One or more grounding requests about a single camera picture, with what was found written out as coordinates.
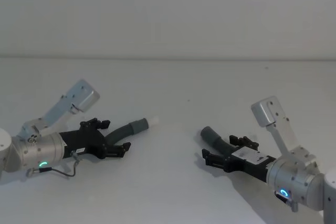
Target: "sticker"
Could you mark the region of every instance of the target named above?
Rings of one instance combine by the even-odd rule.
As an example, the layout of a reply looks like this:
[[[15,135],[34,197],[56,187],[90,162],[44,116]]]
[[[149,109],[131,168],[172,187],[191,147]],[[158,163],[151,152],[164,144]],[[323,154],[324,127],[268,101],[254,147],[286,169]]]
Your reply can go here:
[[[247,146],[244,146],[243,148],[240,148],[239,150],[233,152],[232,155],[240,159],[245,159],[246,161],[254,165],[258,165],[268,159],[268,157],[263,153],[251,149]]]
[[[81,152],[83,152],[83,151],[85,151],[85,148],[77,149],[77,150],[76,150],[76,153],[81,153]]]

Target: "white tabletop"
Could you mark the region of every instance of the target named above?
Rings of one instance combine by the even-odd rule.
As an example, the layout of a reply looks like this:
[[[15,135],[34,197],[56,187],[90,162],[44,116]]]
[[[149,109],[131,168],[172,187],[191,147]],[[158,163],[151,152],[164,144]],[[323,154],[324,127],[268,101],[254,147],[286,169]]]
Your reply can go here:
[[[326,171],[336,163],[336,62],[0,59],[1,128],[16,135],[80,78],[101,99],[69,129],[92,117],[111,120],[109,131],[156,115],[160,124],[128,138],[122,159],[84,156],[71,179],[3,172],[3,223],[322,223],[303,206],[292,213],[257,179],[205,166],[199,130],[246,135],[278,157],[250,111],[276,95],[298,140]]]

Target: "thin wire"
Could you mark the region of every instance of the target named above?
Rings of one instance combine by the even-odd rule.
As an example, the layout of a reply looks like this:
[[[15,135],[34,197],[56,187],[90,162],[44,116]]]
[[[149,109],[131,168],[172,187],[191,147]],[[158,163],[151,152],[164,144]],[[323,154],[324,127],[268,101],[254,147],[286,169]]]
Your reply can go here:
[[[62,171],[60,171],[60,170],[54,169],[54,168],[52,168],[51,170],[53,170],[54,172],[57,172],[57,173],[61,173],[62,175],[67,176],[67,177],[74,177],[74,176],[76,175],[76,166],[78,165],[78,163],[79,163],[79,162],[76,161],[76,162],[74,162],[74,164],[73,164],[73,171],[74,171],[73,174],[67,174],[67,173],[64,173],[64,172],[62,172]]]

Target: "white tube tip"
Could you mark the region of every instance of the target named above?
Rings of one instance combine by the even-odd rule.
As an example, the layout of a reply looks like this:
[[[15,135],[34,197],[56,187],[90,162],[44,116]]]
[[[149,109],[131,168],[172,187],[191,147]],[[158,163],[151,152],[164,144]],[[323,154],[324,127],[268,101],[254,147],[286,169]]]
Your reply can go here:
[[[147,122],[148,122],[148,128],[150,128],[154,125],[159,124],[160,120],[158,116],[155,116],[153,118],[147,119]]]

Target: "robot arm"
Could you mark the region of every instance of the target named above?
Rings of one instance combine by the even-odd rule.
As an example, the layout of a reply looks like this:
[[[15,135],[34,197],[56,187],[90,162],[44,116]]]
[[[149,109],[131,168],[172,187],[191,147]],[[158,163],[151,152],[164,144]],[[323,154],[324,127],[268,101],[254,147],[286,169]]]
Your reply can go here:
[[[62,95],[56,105],[42,118],[24,123],[17,136],[10,137],[0,129],[0,172],[2,170],[15,172],[22,169],[29,170],[28,175],[47,172],[55,170],[52,165],[63,158],[73,157],[76,160],[75,174],[75,168],[80,160],[78,155],[88,153],[100,159],[123,157],[131,144],[115,145],[115,143],[157,123],[156,120],[148,122],[142,119],[103,136],[99,130],[107,129],[110,121],[101,122],[94,118],[81,122],[80,129],[77,131],[59,133],[59,129],[72,115],[86,112],[99,97],[89,83],[80,80],[65,95]]]
[[[225,172],[246,172],[267,183],[292,211],[298,211],[299,203],[316,211],[324,210],[324,223],[336,224],[336,170],[320,173],[316,157],[299,145],[276,97],[257,102],[251,109],[259,125],[272,134],[282,156],[275,159],[260,153],[258,144],[247,137],[230,136],[229,145],[206,127],[201,131],[202,139],[223,154],[202,150],[206,165]]]

